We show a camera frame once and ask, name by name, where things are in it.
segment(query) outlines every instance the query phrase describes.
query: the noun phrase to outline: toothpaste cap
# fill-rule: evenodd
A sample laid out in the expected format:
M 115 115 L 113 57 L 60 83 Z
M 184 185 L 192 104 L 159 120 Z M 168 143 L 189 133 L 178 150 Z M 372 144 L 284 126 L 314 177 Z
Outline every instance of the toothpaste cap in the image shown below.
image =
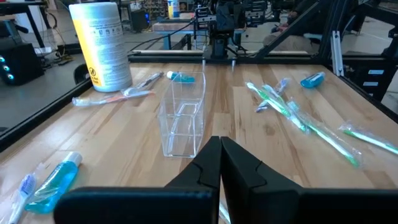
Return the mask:
M 167 74 L 166 74 L 166 77 L 169 78 L 169 79 L 172 79 L 172 76 L 173 76 L 174 73 L 176 73 L 176 72 L 168 71 Z
M 82 159 L 83 157 L 79 152 L 69 152 L 66 158 L 64 158 L 63 162 L 73 162 L 78 167 Z

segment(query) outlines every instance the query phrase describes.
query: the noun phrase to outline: toothbrush handle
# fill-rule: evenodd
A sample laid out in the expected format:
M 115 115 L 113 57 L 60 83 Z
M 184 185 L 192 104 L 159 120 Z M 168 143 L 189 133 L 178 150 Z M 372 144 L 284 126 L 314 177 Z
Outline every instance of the toothbrush handle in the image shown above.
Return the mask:
M 17 224 L 18 221 L 19 221 L 19 218 L 22 215 L 22 212 L 24 212 L 24 207 L 25 207 L 25 204 L 26 204 L 26 198 L 23 198 L 23 197 L 20 196 L 19 200 L 20 201 L 19 201 L 18 207 L 15 208 L 15 210 L 12 212 L 11 218 L 8 221 L 8 224 Z

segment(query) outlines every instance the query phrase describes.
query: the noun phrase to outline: disinfecting wipes canister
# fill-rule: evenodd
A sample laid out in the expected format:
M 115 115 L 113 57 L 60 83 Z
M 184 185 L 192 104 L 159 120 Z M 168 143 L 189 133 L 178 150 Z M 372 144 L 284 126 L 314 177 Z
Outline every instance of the disinfecting wipes canister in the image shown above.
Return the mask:
M 69 10 L 95 90 L 129 87 L 130 66 L 116 3 L 71 4 Z
M 176 19 L 180 17 L 180 3 L 178 0 L 167 0 L 169 9 L 169 18 Z

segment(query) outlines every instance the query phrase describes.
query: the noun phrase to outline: black cable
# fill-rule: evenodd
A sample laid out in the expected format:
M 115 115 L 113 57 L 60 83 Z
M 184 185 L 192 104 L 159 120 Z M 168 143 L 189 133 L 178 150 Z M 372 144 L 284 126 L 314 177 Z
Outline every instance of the black cable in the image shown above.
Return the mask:
M 146 41 L 144 41 L 144 42 L 141 42 L 140 44 L 138 44 L 137 46 L 133 47 L 133 48 L 132 48 L 131 50 L 129 50 L 128 52 L 132 52 L 133 50 L 137 49 L 137 48 L 138 48 L 139 46 L 141 46 L 142 44 L 146 44 L 146 43 L 151 42 L 151 41 L 154 41 L 154 40 L 160 40 L 160 39 L 163 39 L 163 38 L 166 38 L 166 37 L 170 37 L 171 35 L 173 35 L 173 34 L 179 32 L 179 31 L 181 31 L 181 30 L 187 28 L 187 27 L 188 27 L 189 25 L 191 25 L 194 21 L 195 21 L 195 19 L 192 20 L 191 22 L 189 22 L 186 26 L 184 26 L 184 27 L 182 27 L 182 28 L 180 28 L 180 29 L 178 29 L 178 30 L 172 32 L 171 34 L 167 34 L 167 35 L 162 36 L 162 37 L 157 37 L 157 38 L 153 38 L 153 39 L 149 39 L 149 40 L 146 40 Z
M 195 48 L 196 48 L 197 47 L 197 25 L 195 22 L 193 23 L 193 43 L 195 44 Z
M 55 17 L 55 15 L 53 15 L 52 13 L 47 12 L 47 14 L 51 15 L 54 18 L 54 26 L 52 27 L 53 29 L 58 27 L 58 20 Z
M 238 47 L 238 50 L 243 50 L 244 56 L 247 56 L 247 55 L 248 55 L 248 54 L 246 53 L 247 49 L 245 49 L 244 47 L 242 47 L 242 45 L 237 44 L 237 43 L 235 42 L 235 40 L 233 39 L 233 37 L 231 37 L 231 40 L 232 40 L 232 44 L 234 44 L 234 45 L 236 45 L 236 46 Z
M 209 36 L 207 36 L 205 34 L 197 34 L 197 36 L 206 37 L 205 41 L 199 42 L 199 43 L 203 43 L 203 44 L 199 45 L 199 46 L 201 46 L 203 48 L 203 46 L 207 44 L 207 37 L 209 37 Z

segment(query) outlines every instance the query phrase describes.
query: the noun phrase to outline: wire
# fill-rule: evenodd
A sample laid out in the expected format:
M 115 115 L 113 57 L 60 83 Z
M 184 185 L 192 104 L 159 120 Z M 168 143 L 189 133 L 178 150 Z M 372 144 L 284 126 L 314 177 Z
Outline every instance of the wire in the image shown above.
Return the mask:
M 235 42 L 235 40 L 233 39 L 233 37 L 231 38 L 231 40 L 232 40 L 232 44 L 234 44 L 235 46 L 238 47 L 238 50 L 243 50 L 244 55 L 245 55 L 245 56 L 248 55 L 248 54 L 246 53 L 247 49 L 245 49 L 244 47 L 242 47 L 242 45 L 237 44 L 237 43 Z
M 63 56 L 65 55 L 65 46 L 66 46 L 67 43 L 66 43 L 65 40 L 63 39 L 63 37 L 62 37 L 60 31 L 58 30 L 58 28 L 55 28 L 55 31 L 57 31 L 58 35 L 61 37 L 61 40 L 62 40 L 62 42 L 63 42 L 63 52 L 62 52 L 62 54 L 60 55 L 60 57 L 63 57 Z
M 173 35 L 173 34 L 179 32 L 179 31 L 181 31 L 181 30 L 187 28 L 187 27 L 188 27 L 189 25 L 191 25 L 194 21 L 195 21 L 195 19 L 192 20 L 191 22 L 189 22 L 186 26 L 184 26 L 184 27 L 182 27 L 182 28 L 180 28 L 180 29 L 178 29 L 178 30 L 172 32 L 171 34 L 167 34 L 167 35 L 162 36 L 162 37 L 157 37 L 157 38 L 153 38 L 153 39 L 149 39 L 149 40 L 146 40 L 146 41 L 144 41 L 144 42 L 141 42 L 141 43 L 138 44 L 137 46 L 135 46 L 135 47 L 133 47 L 132 49 L 130 49 L 128 52 L 132 52 L 133 50 L 137 49 L 139 46 L 141 46 L 141 45 L 143 45 L 143 44 L 146 44 L 146 43 L 148 43 L 148 42 L 151 42 L 151 41 L 154 41 L 154 40 L 160 40 L 160 39 L 163 39 L 163 38 L 166 38 L 166 37 L 170 37 L 171 35 Z
M 49 19 L 49 14 L 51 14 L 51 13 L 47 12 L 47 20 Z M 52 29 L 54 29 L 57 27 L 58 21 L 57 21 L 57 18 L 55 18 L 55 16 L 53 14 L 51 14 L 51 16 L 54 18 L 54 21 L 55 21 L 55 25 L 52 27 Z M 54 46 L 54 43 L 52 41 L 50 41 L 50 35 L 49 35 L 48 31 L 47 31 L 47 40 L 48 40 L 49 44 L 51 45 L 51 47 L 53 47 L 54 49 L 57 48 L 57 44 L 55 44 L 55 46 Z
M 227 49 L 227 50 L 229 50 L 230 52 L 232 52 L 232 54 L 235 54 L 235 56 L 239 56 L 239 54 L 238 53 L 236 53 L 236 51 L 234 51 L 234 50 L 232 50 L 230 47 L 225 47 L 225 49 Z

